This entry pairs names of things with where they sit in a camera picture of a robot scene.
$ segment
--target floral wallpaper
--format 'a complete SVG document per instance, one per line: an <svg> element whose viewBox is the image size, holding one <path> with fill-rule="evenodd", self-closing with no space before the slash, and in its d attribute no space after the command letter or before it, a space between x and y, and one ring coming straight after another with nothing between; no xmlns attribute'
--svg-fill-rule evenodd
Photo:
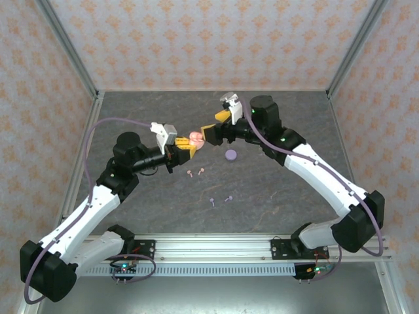
<svg viewBox="0 0 419 314"><path fill-rule="evenodd" d="M92 103L33 0L0 2L0 312L23 296L19 250L54 227Z"/></svg>
<svg viewBox="0 0 419 314"><path fill-rule="evenodd" d="M52 0L103 90L325 90L373 0Z"/></svg>
<svg viewBox="0 0 419 314"><path fill-rule="evenodd" d="M419 309L418 16L417 0L391 1L333 98L357 182L386 197L384 230L412 309Z"/></svg>

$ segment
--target purple disc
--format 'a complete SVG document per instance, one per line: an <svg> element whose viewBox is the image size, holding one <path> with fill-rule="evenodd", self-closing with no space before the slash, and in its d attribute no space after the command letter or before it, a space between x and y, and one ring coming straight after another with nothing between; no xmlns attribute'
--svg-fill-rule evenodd
<svg viewBox="0 0 419 314"><path fill-rule="evenodd" d="M227 160L233 161L237 158L237 152L235 150L229 149L225 152L225 158Z"/></svg>

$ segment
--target enclosure wall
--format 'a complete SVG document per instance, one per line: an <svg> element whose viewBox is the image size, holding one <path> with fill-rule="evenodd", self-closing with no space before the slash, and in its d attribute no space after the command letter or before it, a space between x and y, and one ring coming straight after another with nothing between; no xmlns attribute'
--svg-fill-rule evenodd
<svg viewBox="0 0 419 314"><path fill-rule="evenodd" d="M52 0L102 90L325 90L373 2Z"/></svg>
<svg viewBox="0 0 419 314"><path fill-rule="evenodd" d="M386 197L384 230L419 308L419 3L390 1L333 105L356 181Z"/></svg>
<svg viewBox="0 0 419 314"><path fill-rule="evenodd" d="M92 100L34 1L2 1L0 21L0 312L16 313L19 249L56 223Z"/></svg>

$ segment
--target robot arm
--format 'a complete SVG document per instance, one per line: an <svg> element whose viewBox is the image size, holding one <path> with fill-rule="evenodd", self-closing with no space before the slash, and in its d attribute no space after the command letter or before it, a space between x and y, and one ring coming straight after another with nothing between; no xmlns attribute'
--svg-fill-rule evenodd
<svg viewBox="0 0 419 314"><path fill-rule="evenodd" d="M189 140L176 137L171 125L151 124L157 147L148 148L134 132L121 134L113 147L113 157L96 181L87 212L58 241L55 238L86 207L86 198L74 212L40 242L27 241L20 249L20 276L26 282L29 270L41 251L53 241L31 278L30 286L53 302L60 301L73 288L81 274L110 256L132 252L134 234L120 226L108 229L99 239L82 245L99 222L116 209L138 185L137 173L166 165L173 168L190 160L196 151Z"/></svg>
<svg viewBox="0 0 419 314"><path fill-rule="evenodd" d="M243 116L239 118L235 116L233 118L233 108L236 112L243 112L242 109L237 109L242 104L236 94L227 93L220 100L223 102L225 110L215 115L219 123L201 128L204 139L207 142L212 145L221 145L223 139L227 139L231 143L239 138L244 139L248 143L260 145L269 158L274 159L281 166L299 175L319 192L338 216L338 218L329 222L321 224L308 223L300 227L291 236L295 251L302 253L317 247L339 244L347 251L354 253L370 240L375 234L373 224L361 204L354 197L354 193L358 196L363 196L364 202L373 212L379 227L382 228L384 219L383 196L377 191L368 194L361 187L351 183L319 157L301 135L292 129L283 127L278 105L273 101L272 97L257 96L250 101L251 119L254 125L263 137L273 145L312 157L316 161L315 163L298 156L291 156L272 150L259 140ZM335 177L322 167L317 166L318 163L322 163L340 179L344 180L353 192L349 194Z"/></svg>

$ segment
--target pink object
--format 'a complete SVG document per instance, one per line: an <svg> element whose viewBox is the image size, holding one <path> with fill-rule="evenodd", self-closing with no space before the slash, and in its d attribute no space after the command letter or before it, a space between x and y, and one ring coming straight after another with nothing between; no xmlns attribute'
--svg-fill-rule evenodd
<svg viewBox="0 0 419 314"><path fill-rule="evenodd" d="M199 150L204 146L204 136L200 132L191 132L189 134L189 145L196 146L196 149Z"/></svg>

